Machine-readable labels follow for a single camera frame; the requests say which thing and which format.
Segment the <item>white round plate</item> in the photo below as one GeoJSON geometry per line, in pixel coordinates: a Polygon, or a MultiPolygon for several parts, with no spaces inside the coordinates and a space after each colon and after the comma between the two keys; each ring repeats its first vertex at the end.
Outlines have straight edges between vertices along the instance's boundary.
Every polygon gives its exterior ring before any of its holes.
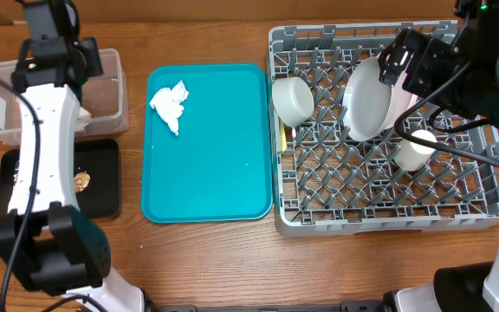
{"type": "Polygon", "coordinates": [[[405,112],[409,107],[412,107],[418,97],[403,89],[403,83],[407,73],[403,71],[396,84],[392,87],[389,108],[382,124],[383,130],[392,128],[396,119],[405,112]]]}

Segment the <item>grey round plate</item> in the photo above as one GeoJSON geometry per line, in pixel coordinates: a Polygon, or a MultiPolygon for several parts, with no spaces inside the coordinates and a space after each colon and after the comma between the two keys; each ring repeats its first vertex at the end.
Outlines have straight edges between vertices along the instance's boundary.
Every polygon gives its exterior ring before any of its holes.
{"type": "Polygon", "coordinates": [[[379,81],[379,74],[378,58],[369,57],[354,69],[346,84],[343,124],[353,140],[367,141],[386,128],[392,89],[379,81]]]}

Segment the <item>white cup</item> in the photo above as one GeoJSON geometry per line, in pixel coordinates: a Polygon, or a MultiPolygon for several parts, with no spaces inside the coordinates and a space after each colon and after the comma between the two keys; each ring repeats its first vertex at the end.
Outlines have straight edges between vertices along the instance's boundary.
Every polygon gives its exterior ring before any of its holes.
{"type": "Polygon", "coordinates": [[[435,151],[434,148],[409,140],[401,140],[398,148],[399,151],[393,160],[400,168],[408,172],[417,171],[424,166],[435,151]]]}

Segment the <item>grey bowl of rice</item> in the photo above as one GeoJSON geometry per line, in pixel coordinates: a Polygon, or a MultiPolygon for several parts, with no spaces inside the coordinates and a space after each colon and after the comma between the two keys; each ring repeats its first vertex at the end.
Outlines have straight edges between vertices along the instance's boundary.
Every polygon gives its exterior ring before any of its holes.
{"type": "Polygon", "coordinates": [[[308,84],[299,77],[275,80],[272,101],[279,118],[288,127],[298,127],[314,112],[314,97],[308,84]]]}

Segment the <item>yellow plastic spoon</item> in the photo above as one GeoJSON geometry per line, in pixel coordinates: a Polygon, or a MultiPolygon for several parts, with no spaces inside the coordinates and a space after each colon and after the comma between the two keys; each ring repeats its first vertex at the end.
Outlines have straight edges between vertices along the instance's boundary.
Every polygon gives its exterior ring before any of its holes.
{"type": "Polygon", "coordinates": [[[280,120],[279,125],[280,139],[281,139],[281,153],[285,153],[288,148],[287,136],[285,131],[285,125],[282,120],[280,120]]]}

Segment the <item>white napkin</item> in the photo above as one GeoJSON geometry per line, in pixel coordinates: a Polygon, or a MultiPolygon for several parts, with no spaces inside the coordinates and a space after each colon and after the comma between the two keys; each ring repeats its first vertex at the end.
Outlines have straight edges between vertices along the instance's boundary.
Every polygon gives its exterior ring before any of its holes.
{"type": "Polygon", "coordinates": [[[158,113],[159,118],[176,136],[179,135],[178,119],[185,109],[183,102],[188,96],[189,91],[184,82],[179,81],[173,88],[161,88],[149,102],[149,106],[158,113]]]}

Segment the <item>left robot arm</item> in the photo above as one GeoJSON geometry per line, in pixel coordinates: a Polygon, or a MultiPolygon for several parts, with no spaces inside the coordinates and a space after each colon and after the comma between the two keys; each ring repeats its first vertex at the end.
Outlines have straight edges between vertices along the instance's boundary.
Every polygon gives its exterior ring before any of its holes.
{"type": "Polygon", "coordinates": [[[81,212],[74,186],[75,127],[82,88],[103,73],[97,42],[80,38],[70,1],[23,4],[29,38],[4,87],[18,99],[21,143],[17,179],[0,218],[3,280],[58,304],[93,311],[152,311],[147,293],[112,266],[104,231],[81,212]]]}

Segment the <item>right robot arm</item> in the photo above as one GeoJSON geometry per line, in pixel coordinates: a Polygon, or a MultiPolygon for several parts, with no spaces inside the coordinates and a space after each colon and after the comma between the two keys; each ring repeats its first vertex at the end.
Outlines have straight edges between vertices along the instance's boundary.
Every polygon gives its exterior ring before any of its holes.
{"type": "MultiPolygon", "coordinates": [[[[401,81],[419,104],[465,119],[467,133],[499,142],[499,0],[458,1],[463,27],[452,41],[404,29],[379,54],[379,78],[401,81]]],[[[437,143],[435,149],[499,169],[499,156],[437,143]]],[[[389,292],[393,311],[499,311],[499,247],[491,263],[438,270],[430,283],[389,292]]]]}

